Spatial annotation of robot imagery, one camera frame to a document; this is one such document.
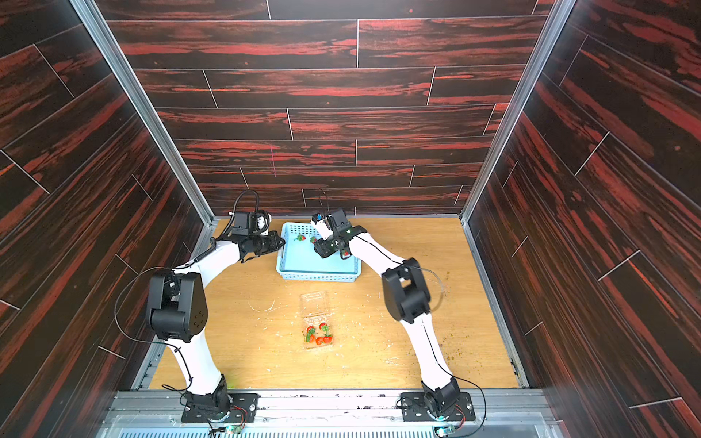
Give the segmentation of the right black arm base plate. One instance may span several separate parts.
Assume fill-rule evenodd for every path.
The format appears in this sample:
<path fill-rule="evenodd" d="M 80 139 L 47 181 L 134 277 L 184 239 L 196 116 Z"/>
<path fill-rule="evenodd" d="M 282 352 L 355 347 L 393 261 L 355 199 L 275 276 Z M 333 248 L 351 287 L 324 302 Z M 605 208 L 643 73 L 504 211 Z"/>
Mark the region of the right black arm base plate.
<path fill-rule="evenodd" d="M 402 392 L 395 406 L 400 409 L 405 422 L 461 423 L 476 420 L 471 396 L 466 392 L 446 400 L 426 392 Z"/>

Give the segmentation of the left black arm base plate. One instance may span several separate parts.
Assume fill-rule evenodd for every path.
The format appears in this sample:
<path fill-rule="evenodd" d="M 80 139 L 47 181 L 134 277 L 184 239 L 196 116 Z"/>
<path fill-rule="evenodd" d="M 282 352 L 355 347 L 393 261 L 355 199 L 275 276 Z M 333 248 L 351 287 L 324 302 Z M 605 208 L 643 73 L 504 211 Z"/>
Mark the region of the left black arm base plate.
<path fill-rule="evenodd" d="M 227 396 L 184 394 L 182 423 L 253 423 L 259 394 L 228 392 Z"/>

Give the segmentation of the light blue plastic basket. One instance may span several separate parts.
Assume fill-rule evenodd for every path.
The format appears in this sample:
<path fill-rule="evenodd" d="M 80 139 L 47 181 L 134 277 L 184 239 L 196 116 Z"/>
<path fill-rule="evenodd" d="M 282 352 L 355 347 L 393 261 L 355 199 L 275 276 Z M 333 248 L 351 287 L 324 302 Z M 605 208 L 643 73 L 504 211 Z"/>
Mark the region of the light blue plastic basket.
<path fill-rule="evenodd" d="M 311 224 L 285 223 L 280 234 L 286 244 L 277 253 L 276 270 L 284 279 L 354 282 L 361 275 L 361 260 L 357 257 L 341 259 L 334 254 L 322 258 L 315 252 L 310 239 L 321 237 Z M 307 240 L 298 242 L 297 235 L 306 235 Z"/>

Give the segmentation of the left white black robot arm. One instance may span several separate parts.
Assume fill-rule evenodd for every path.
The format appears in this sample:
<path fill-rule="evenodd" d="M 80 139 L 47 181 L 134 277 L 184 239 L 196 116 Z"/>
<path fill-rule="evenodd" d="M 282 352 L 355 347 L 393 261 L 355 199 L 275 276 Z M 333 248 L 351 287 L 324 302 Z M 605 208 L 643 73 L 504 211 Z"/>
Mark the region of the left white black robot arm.
<path fill-rule="evenodd" d="M 221 421 L 231 410 L 226 378 L 206 342 L 206 287 L 227 268 L 275 254 L 285 246 L 278 232 L 212 239 L 201 255 L 173 269 L 160 269 L 149 283 L 146 319 L 173 352 L 185 379 L 185 407 Z"/>

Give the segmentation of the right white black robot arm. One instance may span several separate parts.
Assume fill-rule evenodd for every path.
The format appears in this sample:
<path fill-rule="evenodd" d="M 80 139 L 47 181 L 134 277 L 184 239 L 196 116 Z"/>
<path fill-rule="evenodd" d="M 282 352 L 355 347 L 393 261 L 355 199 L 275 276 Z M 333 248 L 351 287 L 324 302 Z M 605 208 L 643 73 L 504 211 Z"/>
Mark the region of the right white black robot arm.
<path fill-rule="evenodd" d="M 385 306 L 405 329 L 419 363 L 425 406 L 435 418 L 448 416 L 461 391 L 434 332 L 431 295 L 419 262 L 394 255 L 365 228 L 351 224 L 342 210 L 316 213 L 310 223 L 321 236 L 314 243 L 320 257 L 350 255 L 380 276 Z"/>

